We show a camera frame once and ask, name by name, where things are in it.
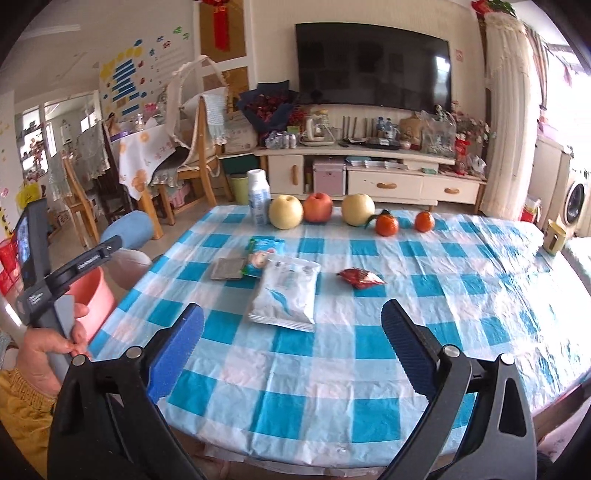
lace tablecloth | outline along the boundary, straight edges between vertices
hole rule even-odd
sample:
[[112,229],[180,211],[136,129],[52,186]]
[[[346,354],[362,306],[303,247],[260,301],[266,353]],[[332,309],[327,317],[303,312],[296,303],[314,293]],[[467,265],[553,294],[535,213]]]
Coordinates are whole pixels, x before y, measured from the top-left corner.
[[127,187],[132,198],[141,198],[156,168],[174,153],[175,147],[164,125],[136,132],[112,143],[113,156],[119,164],[119,183]]

human hand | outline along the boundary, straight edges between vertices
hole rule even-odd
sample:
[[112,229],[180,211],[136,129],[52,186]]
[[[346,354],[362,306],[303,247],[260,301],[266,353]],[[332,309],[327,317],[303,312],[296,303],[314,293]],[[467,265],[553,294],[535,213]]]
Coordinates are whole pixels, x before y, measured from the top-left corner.
[[[87,314],[86,305],[74,305],[75,318]],[[29,328],[18,351],[19,372],[33,388],[48,397],[57,396],[61,384],[49,366],[47,353],[69,353],[72,356],[87,354],[86,329],[80,322],[75,322],[70,337],[72,340],[67,340],[55,330],[48,328]]]

red apple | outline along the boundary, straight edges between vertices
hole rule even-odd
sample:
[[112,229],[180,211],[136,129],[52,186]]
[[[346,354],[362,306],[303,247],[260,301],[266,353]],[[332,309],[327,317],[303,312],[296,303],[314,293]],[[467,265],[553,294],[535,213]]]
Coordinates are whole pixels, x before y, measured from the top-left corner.
[[326,223],[332,215],[332,199],[325,193],[313,193],[304,201],[304,219],[310,223]]

plastic tablecloth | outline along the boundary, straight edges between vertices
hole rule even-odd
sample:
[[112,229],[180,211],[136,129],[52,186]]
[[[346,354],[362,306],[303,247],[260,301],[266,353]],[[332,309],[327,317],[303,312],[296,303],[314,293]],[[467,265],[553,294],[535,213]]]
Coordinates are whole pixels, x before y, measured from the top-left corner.
[[[380,327],[389,299],[442,344],[515,355],[532,412],[580,381],[591,367],[591,297],[561,255],[541,249],[534,225],[435,214],[421,234],[416,212],[394,214],[401,229],[382,238],[345,225],[340,209],[327,225],[278,231],[256,228],[247,207],[218,206],[123,299],[90,350],[115,358],[201,305],[203,338],[159,403],[169,424],[244,457],[324,468],[389,464],[427,405]],[[314,333],[247,321],[257,280],[210,280],[212,261],[243,256],[252,235],[283,238],[287,254],[322,265]],[[336,275],[348,267],[387,283],[354,290]],[[457,449],[473,402],[465,397],[445,452]]]

white plastic bottle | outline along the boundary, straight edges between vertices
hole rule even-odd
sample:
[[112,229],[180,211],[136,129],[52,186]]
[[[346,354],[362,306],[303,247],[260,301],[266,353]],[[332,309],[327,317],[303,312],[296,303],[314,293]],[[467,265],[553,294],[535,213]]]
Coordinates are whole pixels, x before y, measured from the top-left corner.
[[271,188],[267,182],[265,170],[249,170],[248,204],[256,226],[269,223],[269,205],[271,204]]

